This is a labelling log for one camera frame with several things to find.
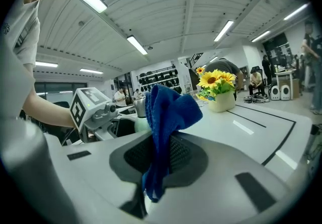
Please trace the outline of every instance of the desk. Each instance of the desk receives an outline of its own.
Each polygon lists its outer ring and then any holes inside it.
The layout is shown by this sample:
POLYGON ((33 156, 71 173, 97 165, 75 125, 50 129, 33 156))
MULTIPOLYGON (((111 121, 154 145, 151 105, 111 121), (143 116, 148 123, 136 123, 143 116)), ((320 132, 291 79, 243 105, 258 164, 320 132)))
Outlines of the desk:
POLYGON ((297 168, 310 136, 304 116, 246 103, 226 112, 200 108, 203 118, 180 132, 232 146, 286 181, 297 168))
POLYGON ((278 77, 280 77, 280 76, 290 76, 291 100, 293 100, 293 76, 292 76, 292 74, 294 73, 294 71, 295 71, 295 70, 288 70, 288 71, 285 71, 285 72, 275 73, 278 89, 279 89, 279 87, 280 87, 280 83, 279 83, 278 77))

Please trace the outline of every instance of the white ceiling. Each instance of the white ceiling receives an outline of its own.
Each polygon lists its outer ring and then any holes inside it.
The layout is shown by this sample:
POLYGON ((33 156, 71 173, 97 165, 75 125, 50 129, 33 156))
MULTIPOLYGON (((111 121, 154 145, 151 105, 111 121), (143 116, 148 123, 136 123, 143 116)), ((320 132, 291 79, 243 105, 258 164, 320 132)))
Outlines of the white ceiling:
POLYGON ((80 0, 41 0, 37 60, 59 66, 37 66, 34 74, 99 81, 163 60, 219 51, 280 25, 285 14, 304 1, 104 0, 108 8, 97 14, 80 0), (228 20, 235 21, 229 36, 214 44, 228 20), (153 49, 143 56, 126 40, 129 35, 153 49), (86 74, 81 68, 104 74, 86 74))

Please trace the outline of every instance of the white pot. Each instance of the white pot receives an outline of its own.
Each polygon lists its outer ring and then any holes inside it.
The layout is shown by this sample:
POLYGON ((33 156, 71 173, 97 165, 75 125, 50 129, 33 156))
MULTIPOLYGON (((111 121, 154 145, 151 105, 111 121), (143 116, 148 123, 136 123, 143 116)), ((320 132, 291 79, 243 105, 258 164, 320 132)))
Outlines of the white pot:
POLYGON ((235 106, 234 92, 230 91, 228 93, 218 94, 216 96, 216 101, 209 101, 209 109, 213 112, 223 112, 230 110, 235 106))

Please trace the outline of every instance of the blue cloth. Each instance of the blue cloth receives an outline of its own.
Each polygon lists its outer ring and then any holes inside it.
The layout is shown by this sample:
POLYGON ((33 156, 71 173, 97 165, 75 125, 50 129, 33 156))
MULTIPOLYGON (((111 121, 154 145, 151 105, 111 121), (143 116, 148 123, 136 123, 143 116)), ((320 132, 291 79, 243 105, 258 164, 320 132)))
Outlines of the blue cloth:
POLYGON ((162 85, 155 85, 145 99, 146 118, 152 130, 154 152, 149 170, 142 177, 142 188, 150 200, 163 195, 162 180, 169 174, 169 136, 202 118, 198 104, 190 95, 181 96, 162 85))

